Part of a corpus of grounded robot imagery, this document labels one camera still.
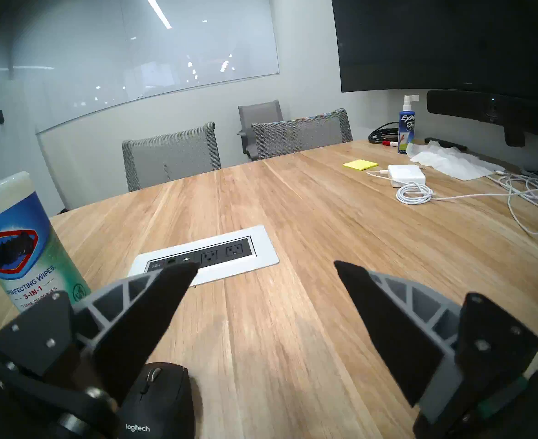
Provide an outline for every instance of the logitech mouse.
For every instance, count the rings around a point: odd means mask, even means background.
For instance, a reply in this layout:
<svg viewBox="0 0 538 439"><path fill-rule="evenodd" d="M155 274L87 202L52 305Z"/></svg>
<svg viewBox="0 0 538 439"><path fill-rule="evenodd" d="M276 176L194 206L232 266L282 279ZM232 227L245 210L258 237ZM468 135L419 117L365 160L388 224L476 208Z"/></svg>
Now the logitech mouse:
<svg viewBox="0 0 538 439"><path fill-rule="evenodd" d="M193 439L194 405L188 370L168 363L145 365L118 417L119 439Z"/></svg>

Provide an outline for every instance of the white charging cable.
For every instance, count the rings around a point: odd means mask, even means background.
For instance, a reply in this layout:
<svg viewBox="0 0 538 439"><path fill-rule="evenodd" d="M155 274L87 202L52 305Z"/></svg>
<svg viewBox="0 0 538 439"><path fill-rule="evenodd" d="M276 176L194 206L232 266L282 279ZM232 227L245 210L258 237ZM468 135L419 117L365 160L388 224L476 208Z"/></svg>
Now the white charging cable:
<svg viewBox="0 0 538 439"><path fill-rule="evenodd" d="M377 176L376 174L373 174L373 173L387 174L388 170L367 171L367 174L373 177L379 177L381 179L385 179L388 181L391 180L388 177ZM526 233L529 233L532 235L538 235L538 231L530 231L521 224L521 222L515 215L515 212L513 212L513 207L511 206L511 197L520 196L525 201L528 201L529 203L538 207L538 180L535 178L530 178L529 176L522 176L520 174L505 174L502 171L495 171L495 173L500 174L501 177L498 179L495 179L492 176L486 176L486 177L491 179L494 183L500 185L502 188L505 188L506 190L508 190L508 193L474 193L472 195L459 195L456 197L440 197L439 198L439 197L436 197L436 192L434 192L431 188L429 188L428 186L424 184L417 184L415 182L402 183L401 181L395 181L395 182L404 184L397 190L395 197L398 199L400 203L409 204L412 206L416 204L427 203L428 201L431 201L431 200L446 201L446 200L456 200L458 198L471 198L471 197L507 197L507 205L509 206L509 212L511 212L511 216L513 217L515 222ZM513 182L525 183L526 189L519 190L513 187Z"/></svg>

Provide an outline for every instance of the chair armrest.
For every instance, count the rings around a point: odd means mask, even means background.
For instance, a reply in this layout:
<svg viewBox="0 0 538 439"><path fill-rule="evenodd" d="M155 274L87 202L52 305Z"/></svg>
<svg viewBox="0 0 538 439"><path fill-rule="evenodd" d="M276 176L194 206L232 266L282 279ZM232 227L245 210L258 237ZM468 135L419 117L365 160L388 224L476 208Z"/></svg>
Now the chair armrest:
<svg viewBox="0 0 538 439"><path fill-rule="evenodd" d="M243 145L243 154L248 155L247 153L247 146L248 146L248 137L245 131L240 131L237 133L237 135L240 136L241 144Z"/></svg>

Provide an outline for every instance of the disinfecting wipes label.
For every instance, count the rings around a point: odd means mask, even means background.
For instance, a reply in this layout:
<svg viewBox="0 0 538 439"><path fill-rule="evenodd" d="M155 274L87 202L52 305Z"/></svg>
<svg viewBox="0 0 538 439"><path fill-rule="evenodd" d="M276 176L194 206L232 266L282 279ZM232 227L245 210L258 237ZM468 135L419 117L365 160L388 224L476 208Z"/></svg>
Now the disinfecting wipes label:
<svg viewBox="0 0 538 439"><path fill-rule="evenodd" d="M0 283L19 311L57 290L71 303L90 294L37 193L0 213Z"/></svg>

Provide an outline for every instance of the gray office chair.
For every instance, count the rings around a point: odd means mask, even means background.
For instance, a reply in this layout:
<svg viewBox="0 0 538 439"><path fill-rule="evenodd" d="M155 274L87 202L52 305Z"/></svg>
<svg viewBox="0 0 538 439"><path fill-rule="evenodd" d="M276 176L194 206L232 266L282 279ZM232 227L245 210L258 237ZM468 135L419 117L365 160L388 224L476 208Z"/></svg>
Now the gray office chair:
<svg viewBox="0 0 538 439"><path fill-rule="evenodd" d="M255 133L251 129L251 124L254 122L277 122L283 121L279 100L266 102L265 104L249 105L248 107L239 107L241 131L241 143L243 144L243 154L246 154L249 159L257 160L259 153L257 151L257 142Z"/></svg>
<svg viewBox="0 0 538 439"><path fill-rule="evenodd" d="M254 123L253 131L261 159L352 141L344 108L311 118Z"/></svg>
<svg viewBox="0 0 538 439"><path fill-rule="evenodd" d="M129 192L221 168L215 125L123 142Z"/></svg>

